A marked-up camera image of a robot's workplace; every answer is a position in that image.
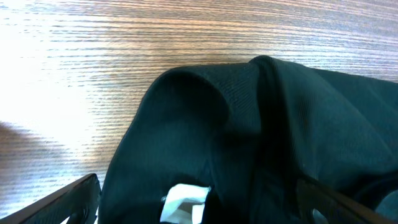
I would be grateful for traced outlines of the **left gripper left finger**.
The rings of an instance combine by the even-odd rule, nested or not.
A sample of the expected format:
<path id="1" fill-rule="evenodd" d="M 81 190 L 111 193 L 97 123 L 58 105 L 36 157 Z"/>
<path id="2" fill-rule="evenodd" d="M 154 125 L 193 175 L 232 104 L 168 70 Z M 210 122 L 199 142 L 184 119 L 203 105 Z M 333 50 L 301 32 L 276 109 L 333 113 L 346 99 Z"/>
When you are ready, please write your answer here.
<path id="1" fill-rule="evenodd" d="M 101 196 L 96 174 L 64 186 L 35 203 L 1 219 L 1 223 L 67 223 L 94 224 Z"/>

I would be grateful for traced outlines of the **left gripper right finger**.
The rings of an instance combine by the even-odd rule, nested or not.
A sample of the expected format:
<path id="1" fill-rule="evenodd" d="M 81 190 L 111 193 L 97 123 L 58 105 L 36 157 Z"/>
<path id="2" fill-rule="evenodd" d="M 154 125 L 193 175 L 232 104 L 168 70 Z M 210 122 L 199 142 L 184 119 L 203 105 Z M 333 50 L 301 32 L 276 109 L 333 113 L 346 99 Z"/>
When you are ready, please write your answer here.
<path id="1" fill-rule="evenodd" d="M 304 223 L 395 224 L 370 208 L 332 190 L 315 179 L 299 179 L 297 205 Z"/>

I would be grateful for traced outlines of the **black polo shirt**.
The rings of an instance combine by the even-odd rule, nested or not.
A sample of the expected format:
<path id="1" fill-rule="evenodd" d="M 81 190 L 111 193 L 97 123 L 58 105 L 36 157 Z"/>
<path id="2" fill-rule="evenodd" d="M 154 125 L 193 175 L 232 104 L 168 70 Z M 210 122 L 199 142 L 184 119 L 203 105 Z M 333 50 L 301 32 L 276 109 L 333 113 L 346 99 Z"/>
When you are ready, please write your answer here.
<path id="1" fill-rule="evenodd" d="M 106 174 L 100 223 L 158 223 L 177 184 L 209 187 L 207 223 L 298 223 L 312 177 L 369 202 L 397 171 L 397 84 L 268 56 L 180 67 L 150 86 Z"/>

